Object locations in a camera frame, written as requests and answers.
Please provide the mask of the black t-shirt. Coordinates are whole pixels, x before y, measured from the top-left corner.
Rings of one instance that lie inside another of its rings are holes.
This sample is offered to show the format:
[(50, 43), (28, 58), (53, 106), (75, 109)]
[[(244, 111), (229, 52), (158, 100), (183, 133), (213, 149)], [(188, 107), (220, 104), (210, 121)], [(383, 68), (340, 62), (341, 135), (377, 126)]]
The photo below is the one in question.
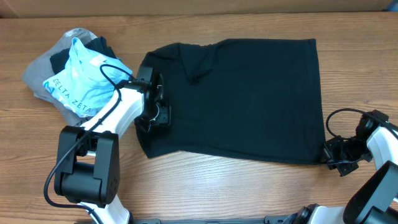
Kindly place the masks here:
[(315, 39), (174, 43), (143, 65), (164, 78), (165, 128), (137, 129), (149, 158), (177, 151), (318, 164), (325, 142)]

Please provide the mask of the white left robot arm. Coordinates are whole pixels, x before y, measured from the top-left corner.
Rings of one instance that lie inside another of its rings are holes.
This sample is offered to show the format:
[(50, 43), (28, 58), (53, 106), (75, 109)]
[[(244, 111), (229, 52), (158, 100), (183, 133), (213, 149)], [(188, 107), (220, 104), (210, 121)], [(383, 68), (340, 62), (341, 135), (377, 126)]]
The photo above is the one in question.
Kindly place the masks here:
[(68, 208), (86, 210), (93, 223), (133, 223), (118, 195), (119, 140), (131, 123), (149, 133), (170, 124), (163, 101), (164, 79), (152, 70), (117, 85), (111, 101), (80, 127), (65, 126), (59, 137), (57, 163), (48, 180)]

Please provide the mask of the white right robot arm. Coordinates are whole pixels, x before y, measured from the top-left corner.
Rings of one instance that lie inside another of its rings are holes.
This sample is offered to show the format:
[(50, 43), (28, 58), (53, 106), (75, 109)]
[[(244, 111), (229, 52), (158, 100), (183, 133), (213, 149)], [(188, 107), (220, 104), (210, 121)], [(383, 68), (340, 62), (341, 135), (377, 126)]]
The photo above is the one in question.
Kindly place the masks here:
[(388, 115), (362, 111), (353, 137), (334, 134), (322, 146), (321, 162), (344, 177), (359, 161), (373, 161), (376, 171), (344, 207), (311, 204), (289, 215), (284, 223), (397, 223), (397, 126)]

